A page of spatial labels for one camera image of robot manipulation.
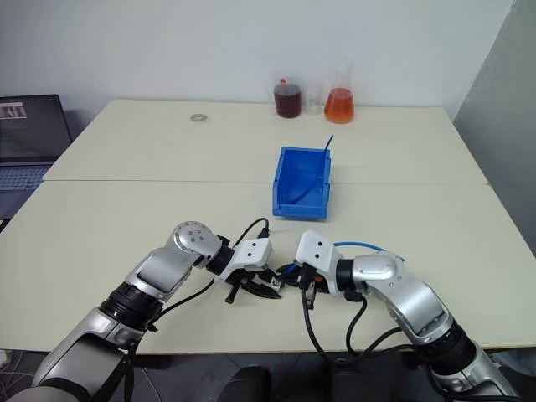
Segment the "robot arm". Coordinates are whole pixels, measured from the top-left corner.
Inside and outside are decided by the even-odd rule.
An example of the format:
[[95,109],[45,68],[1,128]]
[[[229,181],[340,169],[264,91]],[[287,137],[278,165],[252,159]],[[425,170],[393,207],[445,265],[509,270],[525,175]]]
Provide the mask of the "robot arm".
[[[398,256],[380,251],[345,260],[333,244],[308,230],[301,236],[296,261],[323,276],[334,296],[347,298],[361,291],[383,301],[444,388],[470,395],[518,396],[441,299],[411,275]],[[314,291],[308,290],[310,307]]]
[[268,239],[245,240],[234,249],[228,243],[199,222],[177,226],[166,244],[149,253],[44,359],[33,388],[10,402],[107,400],[126,371],[121,350],[140,342],[194,266],[233,285],[234,294],[265,269],[272,251]]

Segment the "floor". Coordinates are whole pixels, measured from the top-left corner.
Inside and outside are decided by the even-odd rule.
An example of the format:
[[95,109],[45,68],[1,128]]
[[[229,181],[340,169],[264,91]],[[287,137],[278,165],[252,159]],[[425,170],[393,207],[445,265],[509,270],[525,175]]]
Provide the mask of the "floor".
[[[31,374],[39,366],[44,355],[44,353],[13,351],[12,362],[0,373],[3,384],[14,382],[7,391],[9,396],[30,385]],[[536,374],[534,364],[536,349],[516,349],[494,356],[499,356],[501,359],[501,355],[502,360],[510,360],[514,366],[517,364],[516,369],[526,374]],[[407,357],[399,353],[371,359],[363,364],[361,368],[363,382],[374,394],[374,401],[443,402],[443,399],[430,387],[422,368],[409,367]],[[270,370],[272,401],[333,400],[329,392],[331,375],[315,353],[179,355],[142,358],[141,363],[148,368],[136,368],[132,402],[215,401],[238,369],[250,365],[260,365]],[[13,371],[30,375],[5,374]],[[146,375],[155,389],[152,388]],[[508,369],[505,375],[523,397],[527,400],[536,400],[535,377],[517,374]],[[5,396],[0,389],[0,401],[6,400]],[[122,384],[111,401],[123,401]]]

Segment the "beaker with orange liquid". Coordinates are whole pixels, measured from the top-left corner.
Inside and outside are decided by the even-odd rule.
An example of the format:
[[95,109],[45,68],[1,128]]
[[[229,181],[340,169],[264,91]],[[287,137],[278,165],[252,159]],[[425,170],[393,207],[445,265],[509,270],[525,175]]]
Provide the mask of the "beaker with orange liquid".
[[332,75],[332,89],[329,91],[324,115],[333,123],[348,123],[353,119],[353,94],[350,89],[351,64],[340,64]]

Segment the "blue plastic bin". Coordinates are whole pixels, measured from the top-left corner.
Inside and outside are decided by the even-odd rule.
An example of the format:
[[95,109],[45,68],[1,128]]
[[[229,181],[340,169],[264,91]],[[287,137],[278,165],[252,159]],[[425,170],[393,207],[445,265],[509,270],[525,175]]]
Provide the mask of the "blue plastic bin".
[[275,216],[325,219],[329,200],[329,149],[283,147],[272,187]]

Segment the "white table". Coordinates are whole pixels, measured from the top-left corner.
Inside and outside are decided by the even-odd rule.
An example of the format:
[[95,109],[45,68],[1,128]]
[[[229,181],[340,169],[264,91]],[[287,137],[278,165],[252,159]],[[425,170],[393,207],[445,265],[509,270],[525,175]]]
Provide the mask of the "white table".
[[358,107],[337,125],[273,105],[156,100],[112,101],[45,179],[271,183],[282,146],[323,148],[332,134],[331,183],[487,182],[441,108]]
[[[292,259],[305,229],[332,241],[368,241],[402,255],[483,347],[536,344],[536,261],[489,186],[333,184],[328,222],[312,223],[271,217],[270,184],[45,182],[0,234],[0,348],[53,348],[177,223],[199,220],[235,239],[262,215],[271,220],[273,267]],[[210,277],[194,270],[172,301]],[[218,283],[167,315],[140,351],[312,350],[296,289],[275,301],[240,291],[232,306],[224,302],[228,291]],[[344,349],[357,308],[318,297],[312,320],[324,348]],[[372,300],[355,348],[393,326]],[[383,346],[403,341],[399,335]]]

